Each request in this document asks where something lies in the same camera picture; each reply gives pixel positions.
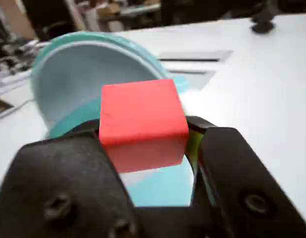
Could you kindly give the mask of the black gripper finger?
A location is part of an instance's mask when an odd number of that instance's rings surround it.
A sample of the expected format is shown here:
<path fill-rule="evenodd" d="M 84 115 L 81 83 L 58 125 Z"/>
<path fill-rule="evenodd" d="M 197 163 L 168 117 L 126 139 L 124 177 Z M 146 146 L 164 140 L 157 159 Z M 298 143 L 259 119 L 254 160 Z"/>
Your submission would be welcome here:
<path fill-rule="evenodd" d="M 98 122 L 24 145 L 0 186 L 0 238 L 140 238 Z"/>
<path fill-rule="evenodd" d="M 188 116 L 198 166 L 232 238 L 306 238 L 306 222 L 241 133 Z"/>

